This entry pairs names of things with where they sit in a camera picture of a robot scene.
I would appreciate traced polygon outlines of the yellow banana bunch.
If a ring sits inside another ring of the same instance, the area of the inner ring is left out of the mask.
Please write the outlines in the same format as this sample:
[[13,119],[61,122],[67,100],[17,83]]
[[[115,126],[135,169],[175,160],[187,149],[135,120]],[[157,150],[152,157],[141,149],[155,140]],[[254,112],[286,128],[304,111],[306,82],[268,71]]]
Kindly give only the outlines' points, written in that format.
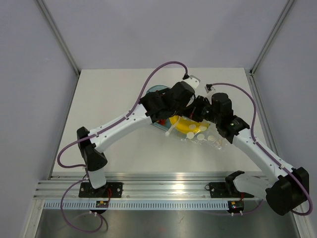
[[188,132],[192,132],[194,134],[198,132],[203,132],[208,129],[210,124],[208,122],[195,122],[186,117],[173,116],[169,118],[169,121],[173,128],[177,131],[187,134]]

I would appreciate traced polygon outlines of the clear dotted zip bag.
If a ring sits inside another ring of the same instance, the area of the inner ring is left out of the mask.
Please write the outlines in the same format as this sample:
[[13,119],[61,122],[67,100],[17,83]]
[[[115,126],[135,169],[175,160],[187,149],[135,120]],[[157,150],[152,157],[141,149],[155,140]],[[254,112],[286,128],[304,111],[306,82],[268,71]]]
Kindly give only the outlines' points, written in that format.
[[210,126],[207,130],[203,132],[198,132],[196,134],[192,132],[188,132],[187,134],[183,134],[177,131],[171,125],[170,128],[165,132],[165,136],[173,137],[183,142],[191,142],[195,144],[206,144],[211,146],[212,148],[222,150],[225,146],[228,145],[228,142],[218,135],[215,125],[209,122]]

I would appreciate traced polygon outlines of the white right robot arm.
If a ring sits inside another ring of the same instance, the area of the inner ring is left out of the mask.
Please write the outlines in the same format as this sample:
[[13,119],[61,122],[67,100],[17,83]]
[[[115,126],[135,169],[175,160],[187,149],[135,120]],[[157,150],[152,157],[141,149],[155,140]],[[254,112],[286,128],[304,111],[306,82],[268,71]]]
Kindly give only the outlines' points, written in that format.
[[238,175],[225,184],[229,196],[246,192],[260,197],[278,215],[283,216],[304,202],[312,204],[309,189],[309,173],[303,167],[294,168],[274,154],[254,135],[254,129],[236,116],[232,101],[225,93],[215,93],[211,100],[198,96],[188,106],[189,118],[215,124],[217,132],[229,143],[245,153],[265,174],[269,183],[256,181],[251,185],[249,178]]

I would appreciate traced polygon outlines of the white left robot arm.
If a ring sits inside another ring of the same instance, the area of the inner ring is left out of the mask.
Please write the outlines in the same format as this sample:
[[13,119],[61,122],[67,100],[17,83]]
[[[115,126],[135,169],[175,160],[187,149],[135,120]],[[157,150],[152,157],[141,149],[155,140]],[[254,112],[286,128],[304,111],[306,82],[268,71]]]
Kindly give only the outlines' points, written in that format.
[[185,109],[195,96],[199,81],[192,77],[177,82],[171,88],[147,93],[137,101],[136,107],[113,121],[98,128],[77,130],[79,150],[86,164],[90,192],[102,197],[107,191],[104,167],[107,158],[104,151],[129,133],[161,119],[168,119]]

